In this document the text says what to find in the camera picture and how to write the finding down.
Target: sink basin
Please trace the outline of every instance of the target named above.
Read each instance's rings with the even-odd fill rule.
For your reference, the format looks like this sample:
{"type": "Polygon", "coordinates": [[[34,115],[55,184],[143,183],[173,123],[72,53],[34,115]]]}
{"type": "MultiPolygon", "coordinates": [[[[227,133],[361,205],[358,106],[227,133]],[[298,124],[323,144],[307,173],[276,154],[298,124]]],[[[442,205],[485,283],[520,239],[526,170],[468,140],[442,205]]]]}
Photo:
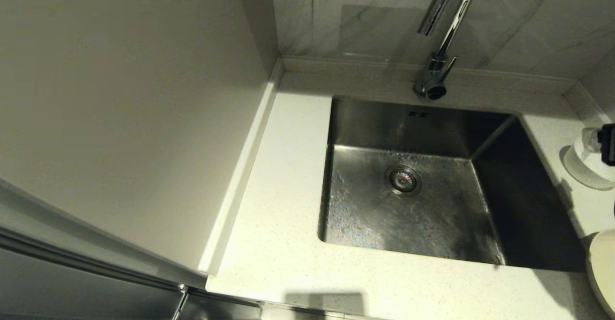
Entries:
{"type": "Polygon", "coordinates": [[[585,252],[512,114],[334,99],[322,241],[585,271],[585,252]]]}

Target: speckled quartz countertop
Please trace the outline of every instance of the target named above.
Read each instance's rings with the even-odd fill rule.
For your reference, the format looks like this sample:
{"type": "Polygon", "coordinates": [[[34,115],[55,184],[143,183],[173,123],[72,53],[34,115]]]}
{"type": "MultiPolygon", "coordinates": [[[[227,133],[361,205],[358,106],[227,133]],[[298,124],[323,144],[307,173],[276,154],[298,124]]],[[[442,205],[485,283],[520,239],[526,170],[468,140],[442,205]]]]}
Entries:
{"type": "Polygon", "coordinates": [[[582,237],[615,228],[615,191],[567,175],[560,151],[584,127],[564,90],[451,80],[424,101],[395,76],[287,71],[270,113],[224,259],[207,291],[391,320],[606,319],[583,273],[495,266],[324,243],[320,198],[333,95],[510,112],[549,176],[567,189],[582,237]]]}

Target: drain strainer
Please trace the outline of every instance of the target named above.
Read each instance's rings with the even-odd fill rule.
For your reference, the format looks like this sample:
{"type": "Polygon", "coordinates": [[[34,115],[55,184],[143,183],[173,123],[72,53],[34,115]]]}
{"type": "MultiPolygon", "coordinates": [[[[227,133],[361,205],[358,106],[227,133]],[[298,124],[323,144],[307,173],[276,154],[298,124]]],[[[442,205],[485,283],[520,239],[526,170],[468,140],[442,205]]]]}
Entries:
{"type": "Polygon", "coordinates": [[[386,186],[396,195],[414,196],[422,187],[421,177],[409,166],[394,165],[384,173],[386,186]]]}

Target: faucet handle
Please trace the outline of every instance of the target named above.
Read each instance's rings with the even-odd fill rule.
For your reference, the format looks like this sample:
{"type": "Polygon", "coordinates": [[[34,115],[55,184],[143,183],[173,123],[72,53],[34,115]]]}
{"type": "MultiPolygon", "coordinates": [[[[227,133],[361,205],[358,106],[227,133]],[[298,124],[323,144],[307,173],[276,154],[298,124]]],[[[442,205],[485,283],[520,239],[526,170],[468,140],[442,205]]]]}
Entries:
{"type": "Polygon", "coordinates": [[[448,76],[448,73],[451,71],[456,61],[457,61],[457,56],[454,56],[453,59],[451,59],[450,62],[448,62],[446,69],[444,69],[444,71],[442,71],[442,75],[440,75],[440,82],[444,82],[444,79],[446,79],[446,77],[448,76]]]}

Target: wall tile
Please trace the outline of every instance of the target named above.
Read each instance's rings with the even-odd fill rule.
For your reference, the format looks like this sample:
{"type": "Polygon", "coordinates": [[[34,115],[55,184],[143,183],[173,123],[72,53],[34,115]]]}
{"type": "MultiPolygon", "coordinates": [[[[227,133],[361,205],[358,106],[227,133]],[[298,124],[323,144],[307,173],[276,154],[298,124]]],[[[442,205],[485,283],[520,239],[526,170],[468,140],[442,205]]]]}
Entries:
{"type": "Polygon", "coordinates": [[[615,123],[615,47],[580,82],[615,123]]]}
{"type": "MultiPolygon", "coordinates": [[[[416,30],[430,0],[274,0],[284,55],[423,64],[448,28],[416,30]]],[[[580,79],[615,45],[615,0],[474,0],[459,68],[580,79]]]]}

